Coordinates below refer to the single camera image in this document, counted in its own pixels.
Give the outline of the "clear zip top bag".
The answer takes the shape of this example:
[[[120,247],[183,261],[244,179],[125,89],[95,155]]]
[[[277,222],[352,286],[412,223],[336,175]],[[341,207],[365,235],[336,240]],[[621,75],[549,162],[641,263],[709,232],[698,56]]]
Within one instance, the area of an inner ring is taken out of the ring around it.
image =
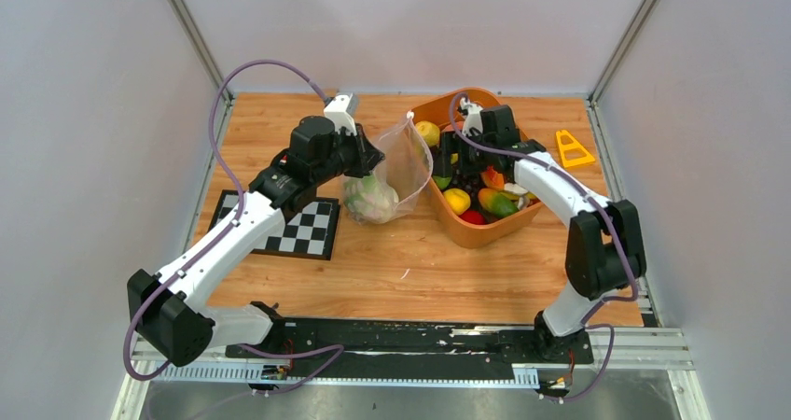
[[[393,221],[415,209],[433,173],[432,155],[415,124],[409,123],[407,113],[396,125],[374,136],[371,143],[385,155],[373,175],[390,185],[400,200]]]

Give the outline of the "green toy lettuce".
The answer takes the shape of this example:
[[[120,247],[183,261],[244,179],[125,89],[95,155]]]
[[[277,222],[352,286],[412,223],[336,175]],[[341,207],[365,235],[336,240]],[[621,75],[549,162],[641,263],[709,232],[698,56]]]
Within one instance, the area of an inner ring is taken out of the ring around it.
[[[375,175],[347,178],[341,190],[345,207],[359,223],[382,224],[396,215],[400,202],[396,191]]]

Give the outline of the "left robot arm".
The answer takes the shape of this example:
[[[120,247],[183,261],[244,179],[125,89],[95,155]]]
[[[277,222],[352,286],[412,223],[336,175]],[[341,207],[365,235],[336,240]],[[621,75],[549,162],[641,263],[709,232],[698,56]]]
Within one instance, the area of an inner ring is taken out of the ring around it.
[[[272,312],[253,303],[213,308],[208,301],[254,248],[312,203],[321,185],[340,175],[366,177],[384,160],[362,127],[355,128],[337,129],[323,116],[302,119],[289,146],[199,242],[156,273],[139,270],[129,279],[132,326],[166,363],[183,367],[209,348],[236,344],[263,357],[284,350],[286,335]]]

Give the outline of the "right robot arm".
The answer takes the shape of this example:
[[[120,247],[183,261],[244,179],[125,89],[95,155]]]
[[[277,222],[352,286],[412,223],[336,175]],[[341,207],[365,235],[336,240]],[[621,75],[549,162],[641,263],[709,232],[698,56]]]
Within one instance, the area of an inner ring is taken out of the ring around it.
[[[637,208],[626,199],[612,201],[565,171],[534,139],[523,138],[507,105],[483,108],[459,93],[449,107],[451,131],[444,133],[437,173],[446,174],[451,154],[460,172],[488,168],[531,192],[567,228],[564,263],[567,283],[558,298],[535,319],[533,349],[545,361],[556,361],[570,339],[586,327],[618,291],[638,296],[637,280],[645,273],[645,248]]]

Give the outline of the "red toy pepper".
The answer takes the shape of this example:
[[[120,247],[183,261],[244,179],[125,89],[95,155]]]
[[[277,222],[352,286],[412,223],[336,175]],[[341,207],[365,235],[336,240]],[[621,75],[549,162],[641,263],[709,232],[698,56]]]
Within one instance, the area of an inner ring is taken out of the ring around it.
[[[494,170],[491,166],[480,173],[480,178],[483,185],[488,189],[494,189],[496,191],[505,189],[505,183],[507,182],[505,176]]]

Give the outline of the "toy mango green orange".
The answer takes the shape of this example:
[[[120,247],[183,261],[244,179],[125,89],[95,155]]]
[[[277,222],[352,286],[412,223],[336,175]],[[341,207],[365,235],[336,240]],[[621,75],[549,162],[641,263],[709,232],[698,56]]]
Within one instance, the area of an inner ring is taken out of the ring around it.
[[[478,192],[478,201],[484,211],[498,219],[510,217],[520,211],[519,207],[514,202],[495,189],[480,189]]]

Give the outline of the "white toy garlic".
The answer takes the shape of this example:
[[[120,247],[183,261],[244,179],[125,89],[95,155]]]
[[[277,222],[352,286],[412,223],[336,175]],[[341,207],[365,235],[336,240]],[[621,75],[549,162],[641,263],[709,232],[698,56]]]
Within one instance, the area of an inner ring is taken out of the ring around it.
[[[513,202],[519,210],[529,206],[532,202],[531,193],[514,183],[505,183],[501,193]]]

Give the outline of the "yellow toy lemon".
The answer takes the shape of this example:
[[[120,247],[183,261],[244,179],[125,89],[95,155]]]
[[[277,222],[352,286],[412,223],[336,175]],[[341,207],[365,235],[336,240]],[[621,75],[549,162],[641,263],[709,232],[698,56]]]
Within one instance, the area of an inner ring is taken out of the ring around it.
[[[443,192],[443,197],[451,211],[458,217],[471,206],[471,198],[463,189],[450,188]]]

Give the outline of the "yellow triangular toy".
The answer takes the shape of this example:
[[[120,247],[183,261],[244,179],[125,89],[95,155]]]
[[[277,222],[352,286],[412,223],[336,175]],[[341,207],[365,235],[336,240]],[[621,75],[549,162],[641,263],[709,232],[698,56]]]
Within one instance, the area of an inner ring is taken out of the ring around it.
[[[566,170],[592,165],[597,161],[594,155],[568,130],[556,131],[555,141],[561,165]]]

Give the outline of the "red toy tomato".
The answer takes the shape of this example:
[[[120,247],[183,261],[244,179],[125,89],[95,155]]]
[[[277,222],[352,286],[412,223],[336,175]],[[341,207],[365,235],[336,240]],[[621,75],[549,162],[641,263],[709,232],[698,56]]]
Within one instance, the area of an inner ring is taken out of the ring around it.
[[[476,210],[472,210],[472,209],[464,211],[459,216],[459,218],[461,220],[463,220],[464,222],[467,222],[467,223],[473,224],[473,225],[487,225],[489,223],[489,221],[487,220],[487,218],[484,215],[482,215],[480,212],[478,212]]]

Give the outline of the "black white checkerboard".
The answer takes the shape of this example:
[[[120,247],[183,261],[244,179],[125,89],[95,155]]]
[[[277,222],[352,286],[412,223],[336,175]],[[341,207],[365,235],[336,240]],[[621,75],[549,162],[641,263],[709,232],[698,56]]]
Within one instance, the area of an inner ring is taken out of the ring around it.
[[[319,197],[286,225],[251,251],[251,254],[294,259],[331,260],[340,219],[340,201]]]

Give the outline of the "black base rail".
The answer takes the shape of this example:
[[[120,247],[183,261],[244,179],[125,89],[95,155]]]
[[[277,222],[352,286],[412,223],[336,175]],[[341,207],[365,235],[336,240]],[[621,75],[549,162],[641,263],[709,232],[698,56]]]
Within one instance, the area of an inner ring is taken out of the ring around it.
[[[551,340],[530,325],[282,316],[277,316],[272,331],[253,352],[230,345],[225,355],[256,358],[260,352],[295,353],[290,373],[303,377],[332,356],[325,349],[335,344],[344,351],[320,371],[322,377],[494,381],[512,379],[516,364],[562,370],[593,361],[586,333]]]

